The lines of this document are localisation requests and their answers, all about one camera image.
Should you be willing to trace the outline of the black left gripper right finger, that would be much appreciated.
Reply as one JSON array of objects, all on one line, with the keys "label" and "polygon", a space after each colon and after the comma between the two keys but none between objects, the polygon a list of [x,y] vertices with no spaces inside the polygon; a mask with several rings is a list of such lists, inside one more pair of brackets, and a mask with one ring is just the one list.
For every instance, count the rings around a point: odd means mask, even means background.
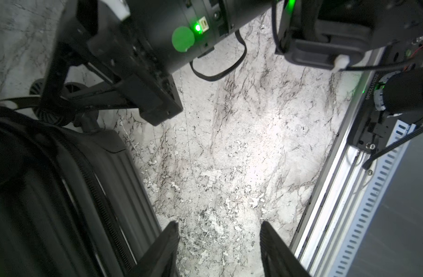
[{"label": "black left gripper right finger", "polygon": [[310,277],[272,225],[263,221],[260,248],[266,277]]}]

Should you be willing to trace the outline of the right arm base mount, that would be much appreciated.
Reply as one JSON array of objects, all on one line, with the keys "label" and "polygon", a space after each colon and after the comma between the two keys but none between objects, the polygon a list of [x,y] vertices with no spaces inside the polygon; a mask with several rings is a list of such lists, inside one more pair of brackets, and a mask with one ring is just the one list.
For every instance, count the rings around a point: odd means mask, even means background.
[{"label": "right arm base mount", "polygon": [[389,46],[380,65],[409,60],[394,70],[376,72],[363,90],[347,143],[369,154],[383,149],[398,120],[420,125],[423,121],[423,42]]}]

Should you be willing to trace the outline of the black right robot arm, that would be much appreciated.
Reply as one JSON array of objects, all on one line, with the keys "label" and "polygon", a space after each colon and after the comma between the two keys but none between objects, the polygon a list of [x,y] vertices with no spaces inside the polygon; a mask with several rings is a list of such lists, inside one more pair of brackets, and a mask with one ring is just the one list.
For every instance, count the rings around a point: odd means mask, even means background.
[{"label": "black right robot arm", "polygon": [[[182,112],[173,73],[209,54],[276,1],[68,1],[37,116],[138,109],[158,125]],[[423,1],[285,1],[272,24],[276,53],[296,65],[352,70],[369,50],[423,36]]]}]

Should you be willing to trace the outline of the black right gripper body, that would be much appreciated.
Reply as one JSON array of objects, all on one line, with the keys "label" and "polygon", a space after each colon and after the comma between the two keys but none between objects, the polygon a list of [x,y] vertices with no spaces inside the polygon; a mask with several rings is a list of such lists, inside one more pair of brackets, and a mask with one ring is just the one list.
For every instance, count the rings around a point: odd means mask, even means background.
[{"label": "black right gripper body", "polygon": [[[91,111],[138,109],[151,125],[183,111],[172,75],[144,34],[148,1],[67,1],[43,80],[40,111],[62,126]],[[70,92],[71,67],[85,66],[99,84]]]}]

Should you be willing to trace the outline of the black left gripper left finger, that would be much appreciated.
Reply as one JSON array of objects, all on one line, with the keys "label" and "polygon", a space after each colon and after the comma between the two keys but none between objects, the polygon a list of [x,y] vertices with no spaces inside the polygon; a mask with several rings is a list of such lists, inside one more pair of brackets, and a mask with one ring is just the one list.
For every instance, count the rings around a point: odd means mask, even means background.
[{"label": "black left gripper left finger", "polygon": [[180,242],[179,225],[171,221],[137,262],[129,277],[175,277],[177,250]]}]

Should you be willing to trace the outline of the black ribbed hard-shell suitcase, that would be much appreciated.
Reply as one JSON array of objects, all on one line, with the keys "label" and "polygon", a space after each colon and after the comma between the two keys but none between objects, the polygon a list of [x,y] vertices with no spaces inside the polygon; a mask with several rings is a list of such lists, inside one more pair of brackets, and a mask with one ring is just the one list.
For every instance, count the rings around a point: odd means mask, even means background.
[{"label": "black ribbed hard-shell suitcase", "polygon": [[163,232],[129,150],[0,107],[0,277],[128,277]]}]

